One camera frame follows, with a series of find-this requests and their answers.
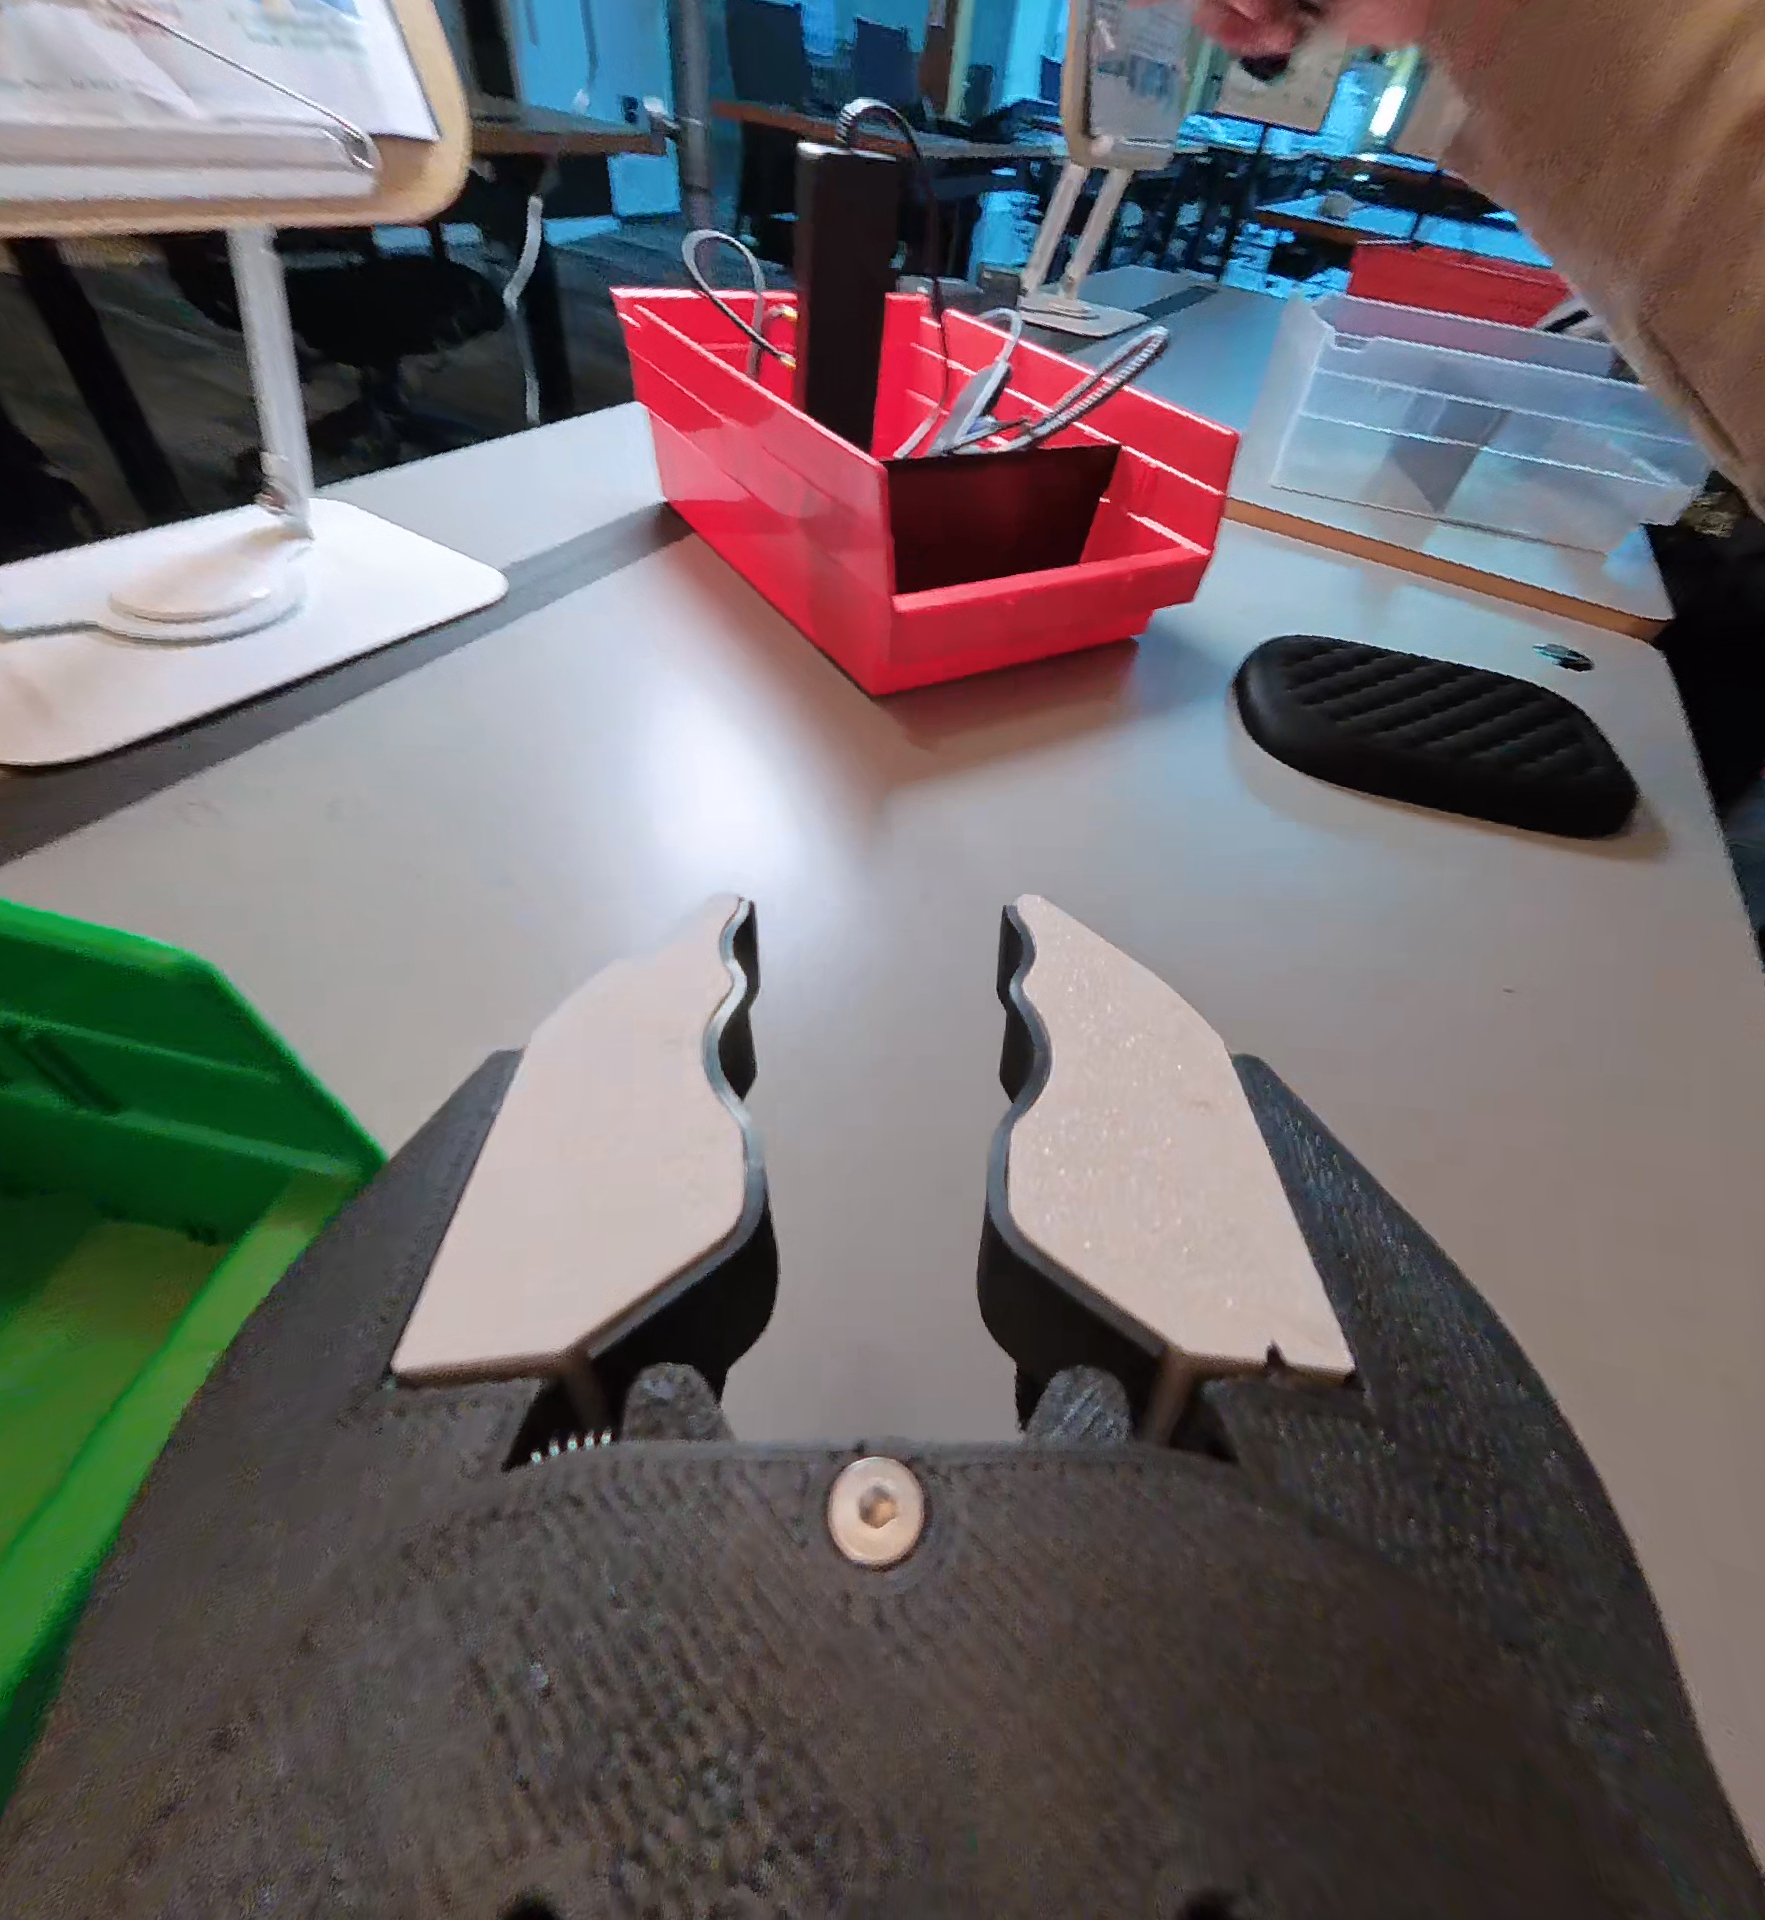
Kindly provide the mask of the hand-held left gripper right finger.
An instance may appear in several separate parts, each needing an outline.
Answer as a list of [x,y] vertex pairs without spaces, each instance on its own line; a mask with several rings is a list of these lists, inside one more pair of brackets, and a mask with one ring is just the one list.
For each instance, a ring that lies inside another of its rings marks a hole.
[[1001,912],[981,1316],[1040,1434],[1107,1377],[1168,1443],[1202,1386],[1351,1388],[1355,1352],[1228,1042],[1157,971],[1041,894]]

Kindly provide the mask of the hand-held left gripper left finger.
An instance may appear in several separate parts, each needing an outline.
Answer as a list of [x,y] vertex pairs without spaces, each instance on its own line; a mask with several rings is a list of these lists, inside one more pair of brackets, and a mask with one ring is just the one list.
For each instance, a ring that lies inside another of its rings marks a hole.
[[680,1365],[722,1394],[779,1253],[746,1097],[750,899],[705,899],[590,975],[521,1050],[390,1356],[397,1381],[548,1381],[580,1428]]

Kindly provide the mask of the green plastic bin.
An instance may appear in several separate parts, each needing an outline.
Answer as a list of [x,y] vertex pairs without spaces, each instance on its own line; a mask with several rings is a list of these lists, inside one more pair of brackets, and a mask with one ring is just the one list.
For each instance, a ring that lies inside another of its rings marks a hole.
[[218,967],[0,899],[0,1814],[154,1457],[385,1162]]

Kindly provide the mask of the red plastic bin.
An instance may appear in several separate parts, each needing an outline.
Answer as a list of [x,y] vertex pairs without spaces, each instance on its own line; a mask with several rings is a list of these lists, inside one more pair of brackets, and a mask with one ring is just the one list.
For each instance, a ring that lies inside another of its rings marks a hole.
[[[864,453],[793,405],[777,354],[750,374],[750,344],[724,318],[750,316],[746,295],[632,288],[612,304],[670,503],[874,697],[1130,641],[1202,585],[1239,453],[1220,420],[1137,384],[1107,397],[1040,443],[1121,447],[1079,563],[896,596],[885,463],[997,356],[1004,328],[936,322],[925,298],[892,297]],[[1003,432],[967,452],[1013,449],[1086,376],[1022,339],[993,407]]]

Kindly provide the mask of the black multiport usb hub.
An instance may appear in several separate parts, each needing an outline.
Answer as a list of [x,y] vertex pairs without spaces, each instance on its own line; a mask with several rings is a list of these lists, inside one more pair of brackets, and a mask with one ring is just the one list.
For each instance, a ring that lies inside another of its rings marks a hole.
[[793,405],[864,453],[895,292],[899,199],[895,156],[821,142],[796,150]]

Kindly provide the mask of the person's right forearm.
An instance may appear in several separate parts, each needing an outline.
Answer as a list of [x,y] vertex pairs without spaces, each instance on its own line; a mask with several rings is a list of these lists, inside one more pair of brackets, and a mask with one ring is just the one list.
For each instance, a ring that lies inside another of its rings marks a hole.
[[1433,3],[1446,167],[1519,218],[1765,520],[1765,2]]

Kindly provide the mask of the person's right hand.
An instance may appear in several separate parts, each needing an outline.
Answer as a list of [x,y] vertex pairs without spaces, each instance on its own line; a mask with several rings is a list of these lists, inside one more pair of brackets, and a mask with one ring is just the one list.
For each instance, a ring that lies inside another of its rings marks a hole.
[[1195,2],[1203,35],[1239,60],[1288,62],[1301,42],[1332,35],[1342,45],[1399,51],[1418,45],[1438,2]]

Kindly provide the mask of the black wrist rest pad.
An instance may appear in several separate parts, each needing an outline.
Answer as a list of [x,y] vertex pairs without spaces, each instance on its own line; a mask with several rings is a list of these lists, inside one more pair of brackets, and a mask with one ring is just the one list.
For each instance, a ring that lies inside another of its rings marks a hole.
[[1568,840],[1622,834],[1640,786],[1559,694],[1488,666],[1334,636],[1272,636],[1233,679],[1284,766],[1367,796]]

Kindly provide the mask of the black bin divider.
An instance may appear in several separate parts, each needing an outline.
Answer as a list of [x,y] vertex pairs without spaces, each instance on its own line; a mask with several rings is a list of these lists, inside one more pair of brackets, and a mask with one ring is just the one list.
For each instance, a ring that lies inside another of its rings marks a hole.
[[1118,466],[1113,440],[885,463],[895,593],[1079,563]]

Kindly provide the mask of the white document stand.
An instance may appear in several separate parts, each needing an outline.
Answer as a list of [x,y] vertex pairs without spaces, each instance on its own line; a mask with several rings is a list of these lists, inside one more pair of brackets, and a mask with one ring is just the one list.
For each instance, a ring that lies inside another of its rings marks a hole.
[[1089,300],[1086,276],[1138,172],[1176,156],[1205,37],[1191,2],[1072,2],[1062,62],[1065,158],[1017,311],[1082,339],[1109,339],[1141,314]]
[[0,771],[116,755],[478,611],[505,576],[320,500],[282,231],[420,225],[472,161],[470,95],[434,3],[390,3],[437,114],[375,161],[0,163],[0,242],[212,235],[241,298],[261,484],[246,507],[0,566]]

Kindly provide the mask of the clear plastic organizer tray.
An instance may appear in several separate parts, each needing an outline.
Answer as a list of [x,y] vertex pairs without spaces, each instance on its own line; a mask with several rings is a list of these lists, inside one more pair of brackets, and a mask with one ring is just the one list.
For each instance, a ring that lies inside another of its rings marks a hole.
[[1276,488],[1571,550],[1676,522],[1711,473],[1607,342],[1537,328],[1294,298],[1269,393]]

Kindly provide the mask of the red plastic crate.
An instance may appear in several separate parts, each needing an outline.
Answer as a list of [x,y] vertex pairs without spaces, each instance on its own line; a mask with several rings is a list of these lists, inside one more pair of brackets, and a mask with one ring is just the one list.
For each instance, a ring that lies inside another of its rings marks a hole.
[[1552,266],[1413,243],[1358,246],[1347,292],[1358,300],[1509,324],[1537,324],[1571,297]]

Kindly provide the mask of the printed instruction sheet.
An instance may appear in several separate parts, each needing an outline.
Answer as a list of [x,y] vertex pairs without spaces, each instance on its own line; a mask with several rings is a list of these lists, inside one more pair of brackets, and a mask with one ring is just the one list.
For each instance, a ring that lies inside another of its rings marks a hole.
[[375,161],[437,114],[390,3],[0,2],[0,163]]

